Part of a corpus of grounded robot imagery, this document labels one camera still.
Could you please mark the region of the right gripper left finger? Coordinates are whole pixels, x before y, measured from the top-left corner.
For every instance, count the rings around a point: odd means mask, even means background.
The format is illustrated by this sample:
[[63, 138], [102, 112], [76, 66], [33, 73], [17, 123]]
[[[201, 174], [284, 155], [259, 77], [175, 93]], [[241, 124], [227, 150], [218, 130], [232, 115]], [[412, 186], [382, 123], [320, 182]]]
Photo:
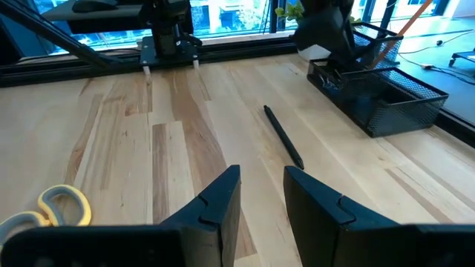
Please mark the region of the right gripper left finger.
[[229, 166], [157, 225], [32, 228], [11, 237], [3, 266], [233, 266], [240, 168]]

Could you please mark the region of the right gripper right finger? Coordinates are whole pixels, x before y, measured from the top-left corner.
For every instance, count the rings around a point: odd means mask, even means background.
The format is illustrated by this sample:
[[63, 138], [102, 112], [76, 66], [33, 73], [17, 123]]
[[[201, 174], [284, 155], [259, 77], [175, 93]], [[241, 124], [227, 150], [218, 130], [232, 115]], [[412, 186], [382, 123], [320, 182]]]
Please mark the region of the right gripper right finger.
[[303, 266], [474, 266], [474, 226], [399, 224], [294, 166], [286, 210]]

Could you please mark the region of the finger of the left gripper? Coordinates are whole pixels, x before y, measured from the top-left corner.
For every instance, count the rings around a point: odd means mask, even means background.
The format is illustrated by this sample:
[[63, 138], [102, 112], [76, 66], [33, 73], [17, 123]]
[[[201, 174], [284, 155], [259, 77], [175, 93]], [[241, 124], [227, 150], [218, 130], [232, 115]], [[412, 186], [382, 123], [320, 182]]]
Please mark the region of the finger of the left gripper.
[[340, 62], [354, 62], [356, 60], [356, 47], [353, 29], [349, 21], [334, 24], [331, 27], [330, 58]]
[[306, 20], [300, 20], [292, 40], [300, 56], [326, 56], [327, 50], [317, 44], [314, 27]]

